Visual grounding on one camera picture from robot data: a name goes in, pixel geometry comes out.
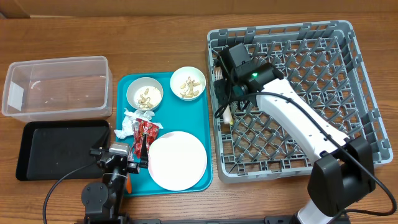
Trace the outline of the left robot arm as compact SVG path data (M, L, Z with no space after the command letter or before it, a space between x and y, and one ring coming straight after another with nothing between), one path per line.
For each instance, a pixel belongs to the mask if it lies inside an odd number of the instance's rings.
M141 145L141 160L129 160L130 145L122 142L110 143L109 134L104 134L90 149L96 165L103 170L102 181L85 186L81 201L85 206L84 223L132 223L128 213L121 213L129 174L138 174L148 167L147 136Z

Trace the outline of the teal plastic tray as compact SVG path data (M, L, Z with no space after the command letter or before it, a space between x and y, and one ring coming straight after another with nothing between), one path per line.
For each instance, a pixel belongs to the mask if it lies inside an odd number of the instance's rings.
M164 91L161 104L155 109L155 116L152 118L154 122L161 123L164 127L159 131L159 135L162 136L172 131L183 131L194 135L204 145L207 166L203 177L193 187L182 191L183 193L201 192L207 189L213 180L208 98L206 93L202 93L193 101L181 100L170 88L171 76L172 72L160 72L131 74L123 77L117 87L115 128L122 128L126 110L135 111L127 101L127 89L130 84L142 77L151 77L157 80Z

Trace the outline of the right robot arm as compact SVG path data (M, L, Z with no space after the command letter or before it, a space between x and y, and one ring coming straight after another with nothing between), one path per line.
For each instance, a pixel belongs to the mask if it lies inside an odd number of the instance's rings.
M362 137L350 139L327 123L294 92L273 64L219 62L214 82L220 104L216 115L234 101L248 100L276 120L296 140L312 164L308 183L310 201L291 223L333 223L346 207L375 188L373 152Z

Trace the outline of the pink round plate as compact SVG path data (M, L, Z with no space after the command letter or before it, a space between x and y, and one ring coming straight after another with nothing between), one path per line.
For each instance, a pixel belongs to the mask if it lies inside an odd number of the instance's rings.
M193 187L207 167L204 145L183 131L173 131L156 139L150 145L148 156L148 171L153 181L170 191Z

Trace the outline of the white plastic fork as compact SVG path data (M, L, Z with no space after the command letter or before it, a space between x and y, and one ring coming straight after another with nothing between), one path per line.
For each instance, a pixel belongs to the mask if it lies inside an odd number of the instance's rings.
M222 69L220 67L216 67L214 69L215 81L223 79Z

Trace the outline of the clear plastic bin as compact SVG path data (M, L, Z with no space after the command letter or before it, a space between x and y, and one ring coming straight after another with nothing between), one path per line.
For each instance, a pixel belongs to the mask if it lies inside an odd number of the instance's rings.
M102 118L113 107L113 74L104 56L10 64L1 112L23 122Z

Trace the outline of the yellow plastic spoon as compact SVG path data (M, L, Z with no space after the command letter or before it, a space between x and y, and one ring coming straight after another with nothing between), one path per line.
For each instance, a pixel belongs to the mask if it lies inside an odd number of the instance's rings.
M224 112L223 112L223 123L228 124L230 126L233 125L233 116L231 114L231 109L229 105L226 106Z

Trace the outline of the red snack wrapper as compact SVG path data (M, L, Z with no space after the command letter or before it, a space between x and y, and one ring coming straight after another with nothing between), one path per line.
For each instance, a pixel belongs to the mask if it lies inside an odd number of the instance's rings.
M150 145L156 140L160 127L155 123L137 118L133 125L134 128L134 154L138 159L143 154L147 154L142 149L146 145L146 150L149 151Z

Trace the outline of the white bowl with peanuts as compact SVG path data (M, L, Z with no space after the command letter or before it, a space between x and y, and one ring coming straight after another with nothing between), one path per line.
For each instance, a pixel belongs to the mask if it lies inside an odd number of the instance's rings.
M195 67L181 67L173 72L170 87L174 95L184 101L193 101L205 92L206 78Z

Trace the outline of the black plastic tray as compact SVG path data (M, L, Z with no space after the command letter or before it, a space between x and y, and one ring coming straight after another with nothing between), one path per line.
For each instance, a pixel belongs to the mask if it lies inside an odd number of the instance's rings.
M94 165L91 149L109 146L110 128L105 120L35 121L24 126L16 167L19 181L96 179L102 171Z

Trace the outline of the grey dishwasher rack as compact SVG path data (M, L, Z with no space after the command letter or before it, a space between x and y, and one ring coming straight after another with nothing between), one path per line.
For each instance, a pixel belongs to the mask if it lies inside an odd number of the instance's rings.
M209 87L216 56L244 44L258 64L275 65L303 101L351 138L362 136L376 167L390 163L393 151L382 122L353 26L322 21L215 29L207 35ZM233 125L213 121L218 176L226 184L309 175L302 148L268 114L252 104L230 107Z

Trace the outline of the orange carrot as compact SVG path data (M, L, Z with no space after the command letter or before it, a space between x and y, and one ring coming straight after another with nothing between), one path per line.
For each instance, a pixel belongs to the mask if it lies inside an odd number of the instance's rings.
M131 184L131 176L130 176L130 174L127 175L126 192L129 193L129 194L132 192L132 184Z

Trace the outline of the white napkin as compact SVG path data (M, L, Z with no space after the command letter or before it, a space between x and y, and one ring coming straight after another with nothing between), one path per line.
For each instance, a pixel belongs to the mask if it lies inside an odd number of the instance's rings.
M155 113L153 111L139 111L139 110L132 112L129 111L127 108L125 108L124 115L125 117L122 121L122 128L114 130L116 137L119 139L125 139L128 136L134 135L134 125L137 119L142 119L144 121L152 123L151 120L155 116Z

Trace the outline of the grey bowl with food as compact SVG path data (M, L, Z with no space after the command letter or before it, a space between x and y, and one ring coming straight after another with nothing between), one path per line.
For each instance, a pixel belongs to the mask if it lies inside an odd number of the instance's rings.
M136 110L155 110L163 99L162 85L154 78L142 77L127 88L127 102Z

